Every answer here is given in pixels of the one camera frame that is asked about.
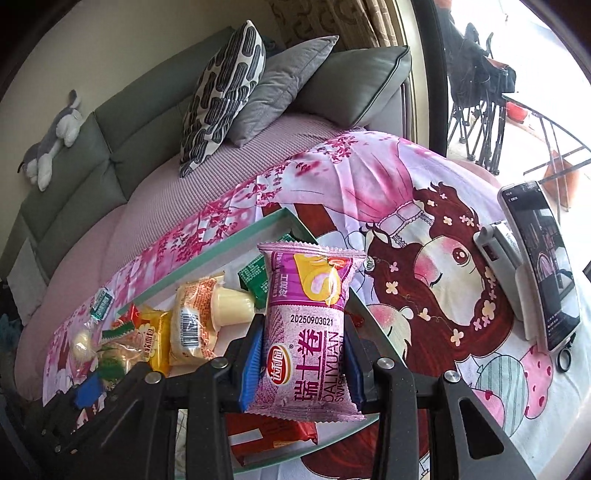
floor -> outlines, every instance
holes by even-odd
[[[557,101],[562,102],[577,122],[583,125],[589,123],[588,110],[579,106],[581,98],[591,98],[591,85],[558,38],[519,0],[454,0],[452,15],[460,31],[470,21],[475,24],[481,38],[486,38],[491,31],[495,33],[493,54],[517,71],[518,91],[547,96],[554,85],[561,84],[563,88]],[[552,58],[552,67],[546,68],[549,57]],[[540,76],[540,70],[544,71],[543,76]],[[474,142],[475,137],[470,137],[470,140]],[[571,148],[572,141],[561,132],[557,134],[557,139],[562,152]],[[569,160],[576,164],[587,159],[583,155],[574,154]],[[447,156],[466,159],[466,146],[459,142],[457,131]],[[523,172],[548,160],[540,121],[532,115],[522,125],[508,119],[499,164],[499,182],[506,185],[541,180],[545,167],[526,176]],[[591,261],[588,241],[591,235],[591,222],[588,221],[591,214],[591,166],[583,167],[580,172],[580,184],[572,197],[572,207],[569,211],[561,211],[561,230],[573,268],[582,270]]]

smartphone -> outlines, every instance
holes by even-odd
[[[536,181],[503,187],[497,198],[537,286],[534,300],[537,316],[543,320],[538,347],[554,352],[581,322],[573,269],[560,228]]]

gray and white plush toy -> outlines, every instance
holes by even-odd
[[[76,110],[80,105],[80,98],[75,90],[69,94],[69,105],[56,115],[45,134],[45,137],[32,145],[25,153],[17,172],[23,168],[29,181],[39,187],[42,192],[51,181],[53,157],[61,150],[63,145],[71,147],[80,126],[84,123],[82,114]]]

screw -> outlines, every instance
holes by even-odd
[[[387,356],[378,358],[378,367],[384,370],[390,370],[391,368],[394,368],[394,360],[388,358]]]
[[[162,380],[162,374],[160,372],[150,372],[144,377],[144,381],[150,385],[155,385],[160,380]]]
[[[217,369],[226,368],[230,364],[230,362],[228,362],[228,359],[223,356],[218,356],[217,358],[214,358],[211,361],[211,363],[212,367]]]
[[[443,378],[449,383],[458,383],[462,379],[462,376],[455,370],[448,370],[443,374]]]

pillow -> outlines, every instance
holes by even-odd
[[[293,102],[340,127],[369,124],[410,74],[407,46],[331,53]]]
[[[205,67],[185,114],[180,176],[212,155],[246,105],[265,67],[265,48],[250,20],[236,30]]]
[[[47,290],[28,238],[25,239],[7,276],[7,282],[24,326],[41,305]]]
[[[227,135],[230,141],[237,147],[246,145],[277,120],[338,39],[337,35],[314,38],[267,58],[261,80],[232,122]]]

